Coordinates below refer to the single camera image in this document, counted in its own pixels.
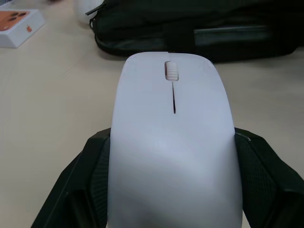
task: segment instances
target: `black bag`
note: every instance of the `black bag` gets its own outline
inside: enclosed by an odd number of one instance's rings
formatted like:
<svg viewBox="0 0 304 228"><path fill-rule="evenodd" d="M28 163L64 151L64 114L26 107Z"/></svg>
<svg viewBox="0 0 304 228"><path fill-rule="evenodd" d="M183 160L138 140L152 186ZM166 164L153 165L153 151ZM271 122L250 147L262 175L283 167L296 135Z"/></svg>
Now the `black bag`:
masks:
<svg viewBox="0 0 304 228"><path fill-rule="evenodd" d="M292 53L301 43L303 1L105 0L90 25L104 51L193 53L213 62Z"/></svg>

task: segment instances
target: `orange phone image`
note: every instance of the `orange phone image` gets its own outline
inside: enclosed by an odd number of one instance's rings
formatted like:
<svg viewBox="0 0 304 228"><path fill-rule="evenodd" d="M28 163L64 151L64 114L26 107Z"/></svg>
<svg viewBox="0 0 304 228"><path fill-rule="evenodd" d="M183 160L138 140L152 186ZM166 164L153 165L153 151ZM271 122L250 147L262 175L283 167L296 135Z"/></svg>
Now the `orange phone image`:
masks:
<svg viewBox="0 0 304 228"><path fill-rule="evenodd" d="M0 11L0 31L9 30L28 14L28 11Z"/></svg>

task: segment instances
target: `white computer mouse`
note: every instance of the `white computer mouse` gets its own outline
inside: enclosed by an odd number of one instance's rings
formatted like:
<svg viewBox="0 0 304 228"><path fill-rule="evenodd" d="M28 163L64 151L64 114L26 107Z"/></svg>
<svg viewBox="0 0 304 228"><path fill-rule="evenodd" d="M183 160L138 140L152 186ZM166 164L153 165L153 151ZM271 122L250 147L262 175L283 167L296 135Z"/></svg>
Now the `white computer mouse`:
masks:
<svg viewBox="0 0 304 228"><path fill-rule="evenodd" d="M234 134L210 61L167 52L128 58L111 129L109 228L240 228Z"/></svg>

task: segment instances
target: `product box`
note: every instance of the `product box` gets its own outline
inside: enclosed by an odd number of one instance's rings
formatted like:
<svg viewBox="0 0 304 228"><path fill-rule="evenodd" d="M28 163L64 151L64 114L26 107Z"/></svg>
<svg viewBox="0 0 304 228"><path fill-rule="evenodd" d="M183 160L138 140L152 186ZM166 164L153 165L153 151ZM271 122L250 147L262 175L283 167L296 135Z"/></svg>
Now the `product box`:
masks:
<svg viewBox="0 0 304 228"><path fill-rule="evenodd" d="M18 48L45 24L38 9L0 9L0 47Z"/></svg>

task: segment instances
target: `scroll wheel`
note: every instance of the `scroll wheel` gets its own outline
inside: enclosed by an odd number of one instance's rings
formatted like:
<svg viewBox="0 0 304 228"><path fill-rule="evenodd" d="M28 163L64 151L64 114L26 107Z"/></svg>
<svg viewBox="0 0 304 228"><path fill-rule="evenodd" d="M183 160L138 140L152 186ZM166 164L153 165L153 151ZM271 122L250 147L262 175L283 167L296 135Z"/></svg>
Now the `scroll wheel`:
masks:
<svg viewBox="0 0 304 228"><path fill-rule="evenodd" d="M168 81L179 80L179 72L176 63L171 61L165 62L165 72L166 72L166 79Z"/></svg>

